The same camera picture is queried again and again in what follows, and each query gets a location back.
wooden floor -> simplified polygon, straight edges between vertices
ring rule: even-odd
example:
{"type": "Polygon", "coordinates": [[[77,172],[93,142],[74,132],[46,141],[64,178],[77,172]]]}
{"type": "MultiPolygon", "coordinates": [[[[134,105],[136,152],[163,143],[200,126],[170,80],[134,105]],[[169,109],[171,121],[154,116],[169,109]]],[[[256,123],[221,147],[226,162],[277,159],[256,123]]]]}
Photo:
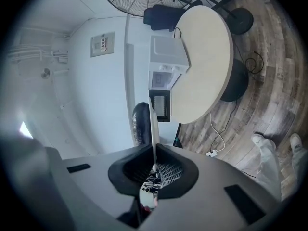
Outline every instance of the wooden floor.
{"type": "MultiPolygon", "coordinates": [[[[253,14],[253,27],[233,39],[244,59],[253,57],[257,60],[256,70],[262,61],[251,51],[260,53],[264,69],[258,75],[250,74],[248,89],[237,103],[219,101],[212,110],[213,126],[221,132],[236,105],[227,130],[222,133],[226,148],[218,158],[255,176],[260,153],[251,142],[251,135],[258,132],[271,138],[277,145],[282,197],[285,198],[296,186],[289,138],[297,132],[305,139],[308,133],[306,50],[295,25],[276,0],[234,0],[226,7],[244,7],[253,14]]],[[[240,60],[237,50],[235,58],[240,60]]],[[[194,123],[183,124],[179,133],[183,147],[199,154],[209,151],[215,137],[209,115],[194,123]]],[[[222,146],[217,138],[212,149],[219,150],[222,146]]]]}

white microwave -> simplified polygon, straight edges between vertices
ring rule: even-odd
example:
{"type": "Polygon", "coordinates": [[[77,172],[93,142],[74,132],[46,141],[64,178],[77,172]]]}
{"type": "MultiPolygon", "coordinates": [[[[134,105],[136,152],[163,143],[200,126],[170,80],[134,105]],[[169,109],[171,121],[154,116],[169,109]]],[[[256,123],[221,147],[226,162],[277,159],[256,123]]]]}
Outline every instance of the white microwave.
{"type": "Polygon", "coordinates": [[[170,90],[189,68],[181,39],[151,36],[149,57],[149,89],[170,90]]]}

window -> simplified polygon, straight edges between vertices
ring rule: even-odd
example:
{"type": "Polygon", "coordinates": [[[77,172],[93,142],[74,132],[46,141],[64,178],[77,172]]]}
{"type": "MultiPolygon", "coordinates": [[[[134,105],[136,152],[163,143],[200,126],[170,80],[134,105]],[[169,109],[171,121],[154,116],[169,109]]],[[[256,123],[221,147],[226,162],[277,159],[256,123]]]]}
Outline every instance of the window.
{"type": "Polygon", "coordinates": [[[19,128],[19,132],[20,132],[21,134],[23,134],[24,136],[33,139],[32,135],[30,134],[30,132],[29,132],[29,130],[27,129],[27,127],[26,127],[26,125],[25,125],[24,122],[21,124],[21,126],[20,126],[20,128],[19,128]]]}

oval wooden table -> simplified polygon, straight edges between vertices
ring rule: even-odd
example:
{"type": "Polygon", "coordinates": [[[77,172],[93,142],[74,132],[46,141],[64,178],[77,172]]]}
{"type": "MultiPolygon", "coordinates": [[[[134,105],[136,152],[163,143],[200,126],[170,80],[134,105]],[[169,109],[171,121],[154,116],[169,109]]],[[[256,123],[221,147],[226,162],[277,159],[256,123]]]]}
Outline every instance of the oval wooden table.
{"type": "Polygon", "coordinates": [[[232,71],[233,42],[225,21],[206,6],[186,11],[175,37],[183,41],[190,68],[171,89],[171,115],[179,123],[191,123],[223,95],[232,71]]]}

shoe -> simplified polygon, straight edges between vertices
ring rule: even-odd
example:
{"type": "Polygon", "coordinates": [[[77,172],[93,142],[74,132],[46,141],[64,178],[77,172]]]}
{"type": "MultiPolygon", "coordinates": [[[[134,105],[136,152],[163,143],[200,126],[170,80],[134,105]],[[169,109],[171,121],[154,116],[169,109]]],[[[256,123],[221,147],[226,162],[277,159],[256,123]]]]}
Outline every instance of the shoe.
{"type": "Polygon", "coordinates": [[[290,144],[291,144],[292,150],[303,147],[302,140],[300,139],[297,133],[294,133],[291,135],[290,144]]]}
{"type": "Polygon", "coordinates": [[[261,134],[255,133],[253,136],[251,136],[251,140],[256,146],[260,147],[265,138],[261,134]]]}

